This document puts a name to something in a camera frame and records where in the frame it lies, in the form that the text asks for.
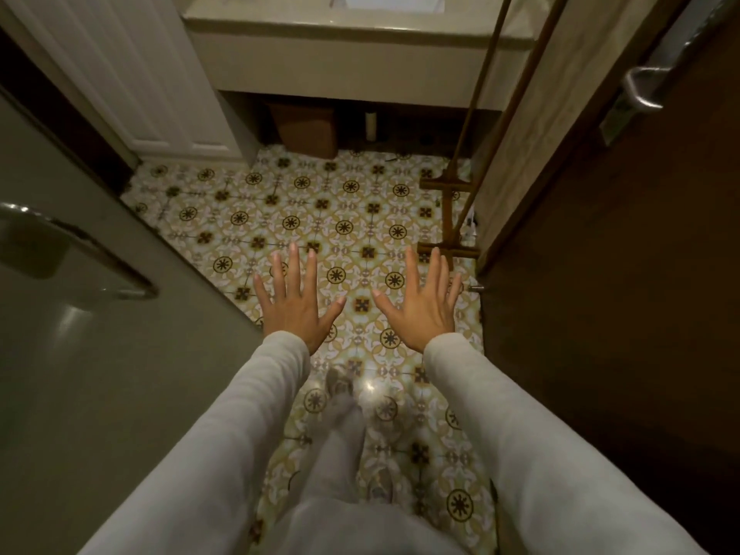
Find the finger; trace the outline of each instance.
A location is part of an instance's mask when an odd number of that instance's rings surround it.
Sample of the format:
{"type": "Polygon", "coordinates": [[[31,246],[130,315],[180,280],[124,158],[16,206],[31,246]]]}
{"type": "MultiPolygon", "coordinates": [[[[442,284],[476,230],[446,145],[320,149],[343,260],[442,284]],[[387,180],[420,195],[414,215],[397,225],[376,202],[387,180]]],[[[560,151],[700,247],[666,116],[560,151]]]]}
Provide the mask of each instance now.
{"type": "Polygon", "coordinates": [[[419,291],[419,265],[411,246],[406,247],[406,292],[419,291]]]}
{"type": "Polygon", "coordinates": [[[257,292],[257,299],[260,302],[260,307],[262,307],[262,316],[264,316],[268,308],[272,305],[272,300],[269,294],[267,294],[267,290],[265,290],[262,277],[256,272],[254,273],[254,291],[257,292]]]}
{"type": "Polygon", "coordinates": [[[279,251],[272,254],[272,287],[275,290],[275,302],[285,298],[285,278],[283,277],[283,258],[279,251]]]}
{"type": "Polygon", "coordinates": [[[447,305],[450,307],[450,309],[455,308],[455,303],[457,302],[458,296],[460,296],[460,292],[463,290],[462,283],[463,278],[460,275],[460,273],[455,273],[455,278],[452,279],[452,286],[450,287],[450,293],[447,296],[447,305]]]}
{"type": "Polygon", "coordinates": [[[328,307],[326,313],[322,315],[319,319],[319,329],[321,330],[322,335],[324,335],[324,339],[326,339],[326,336],[331,330],[331,325],[334,323],[334,321],[337,320],[339,314],[342,313],[342,310],[344,309],[344,304],[346,303],[346,296],[339,297],[328,307]]]}
{"type": "Polygon", "coordinates": [[[288,298],[301,296],[301,258],[298,256],[298,244],[291,241],[288,251],[288,298]]]}
{"type": "Polygon", "coordinates": [[[426,286],[425,289],[430,288],[432,291],[437,291],[437,285],[439,284],[439,270],[441,265],[439,264],[439,247],[435,247],[431,250],[431,258],[429,259],[429,273],[426,275],[426,286]]]}
{"type": "Polygon", "coordinates": [[[400,310],[396,306],[394,306],[388,296],[386,296],[380,290],[372,291],[372,300],[375,302],[375,306],[377,306],[380,312],[388,318],[388,323],[391,324],[391,327],[393,327],[396,333],[398,333],[396,325],[401,319],[400,310]]]}
{"type": "Polygon", "coordinates": [[[442,303],[447,298],[447,290],[450,287],[450,266],[447,257],[439,258],[439,283],[437,284],[437,298],[442,303]]]}
{"type": "Polygon", "coordinates": [[[314,304],[318,309],[316,298],[316,251],[309,251],[309,259],[306,261],[306,276],[303,277],[303,295],[308,298],[313,297],[314,304]]]}

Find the hand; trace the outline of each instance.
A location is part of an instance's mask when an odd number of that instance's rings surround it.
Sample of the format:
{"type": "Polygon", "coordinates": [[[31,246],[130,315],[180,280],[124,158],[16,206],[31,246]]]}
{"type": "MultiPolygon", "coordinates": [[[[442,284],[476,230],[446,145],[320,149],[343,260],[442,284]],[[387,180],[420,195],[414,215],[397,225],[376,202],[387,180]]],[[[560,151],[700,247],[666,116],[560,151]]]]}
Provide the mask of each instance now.
{"type": "Polygon", "coordinates": [[[372,291],[375,305],[388,317],[396,335],[416,352],[423,353],[437,335],[455,332],[454,308],[463,289],[463,280],[457,273],[450,286],[449,277],[447,259],[440,257],[439,248],[435,247],[431,251],[426,286],[420,289],[416,254],[407,247],[406,293],[402,308],[396,308],[383,292],[372,291]]]}
{"type": "Polygon", "coordinates": [[[316,253],[309,251],[306,263],[306,277],[303,279],[301,294],[301,259],[298,257],[298,246],[290,244],[288,259],[288,288],[283,278],[282,257],[278,251],[272,254],[272,284],[275,301],[270,299],[265,290],[262,278],[254,273],[254,290],[262,306],[264,335],[276,331],[288,331],[299,336],[314,354],[331,330],[347,299],[342,296],[329,306],[328,311],[319,319],[319,307],[316,300],[316,253]]]}

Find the countertop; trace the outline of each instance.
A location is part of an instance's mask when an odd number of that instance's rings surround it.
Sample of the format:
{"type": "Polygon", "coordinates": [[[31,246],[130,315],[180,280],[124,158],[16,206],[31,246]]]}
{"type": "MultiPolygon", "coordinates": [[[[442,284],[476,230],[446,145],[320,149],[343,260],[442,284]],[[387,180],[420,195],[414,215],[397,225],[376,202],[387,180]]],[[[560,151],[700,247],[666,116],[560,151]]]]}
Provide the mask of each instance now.
{"type": "MultiPolygon", "coordinates": [[[[432,35],[487,37],[494,29],[503,0],[445,0],[444,13],[408,13],[331,8],[331,0],[194,0],[183,13],[186,22],[271,24],[275,26],[416,32],[432,35]]],[[[516,0],[509,10],[502,38],[533,39],[526,8],[516,0]]]]}

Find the brown wastebasket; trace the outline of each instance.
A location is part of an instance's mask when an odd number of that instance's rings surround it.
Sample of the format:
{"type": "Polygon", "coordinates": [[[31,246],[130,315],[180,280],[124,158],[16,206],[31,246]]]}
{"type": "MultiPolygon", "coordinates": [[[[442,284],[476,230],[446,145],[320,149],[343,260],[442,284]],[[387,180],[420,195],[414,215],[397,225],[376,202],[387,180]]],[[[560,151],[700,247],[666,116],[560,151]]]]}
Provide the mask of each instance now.
{"type": "Polygon", "coordinates": [[[337,157],[334,109],[315,103],[265,101],[289,151],[331,160],[337,157]]]}

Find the gray door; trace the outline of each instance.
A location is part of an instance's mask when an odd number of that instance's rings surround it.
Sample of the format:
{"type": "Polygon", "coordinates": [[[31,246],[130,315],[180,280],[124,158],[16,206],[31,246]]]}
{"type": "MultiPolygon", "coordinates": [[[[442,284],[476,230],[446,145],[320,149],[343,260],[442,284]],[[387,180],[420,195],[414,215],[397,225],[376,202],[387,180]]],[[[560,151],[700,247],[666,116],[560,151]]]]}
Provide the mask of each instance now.
{"type": "Polygon", "coordinates": [[[3,98],[0,172],[0,201],[84,230],[145,277],[0,209],[0,552],[75,553],[261,337],[3,98]],[[146,279],[155,298],[136,291],[146,279]]]}

